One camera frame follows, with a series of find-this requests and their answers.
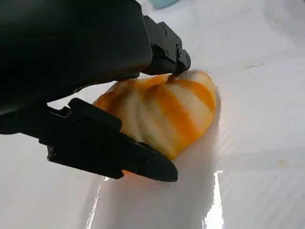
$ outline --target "white table surface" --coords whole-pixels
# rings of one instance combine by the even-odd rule
[[[205,137],[175,161],[178,182],[107,179],[47,162],[36,139],[0,136],[0,228],[305,228],[304,1],[142,5],[182,38],[221,98]],[[74,97],[92,102],[108,87]]]

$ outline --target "blue object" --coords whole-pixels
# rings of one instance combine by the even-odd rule
[[[155,7],[156,9],[161,9],[175,4],[178,0],[149,0],[149,1],[152,3],[153,7]]]

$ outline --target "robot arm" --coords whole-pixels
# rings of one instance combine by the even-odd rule
[[[177,180],[171,161],[119,132],[120,119],[79,99],[47,106],[92,84],[190,68],[181,39],[136,1],[2,1],[0,50],[1,134],[35,137],[50,161],[96,174]]]

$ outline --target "white surface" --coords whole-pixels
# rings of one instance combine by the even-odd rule
[[[304,1],[142,4],[179,34],[193,68],[219,87],[218,124],[175,161],[172,184],[58,166],[35,139],[0,136],[0,227],[305,228]],[[92,102],[107,87],[76,96]]]

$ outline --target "stain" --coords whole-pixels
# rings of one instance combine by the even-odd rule
[[[246,65],[246,66],[245,66],[245,69],[254,68],[254,67],[255,67],[255,65],[253,65],[253,64],[251,64],[251,65]]]
[[[285,166],[286,166],[287,161],[286,161],[286,160],[278,160],[278,161],[277,161],[277,163],[278,163],[280,166],[285,167]]]

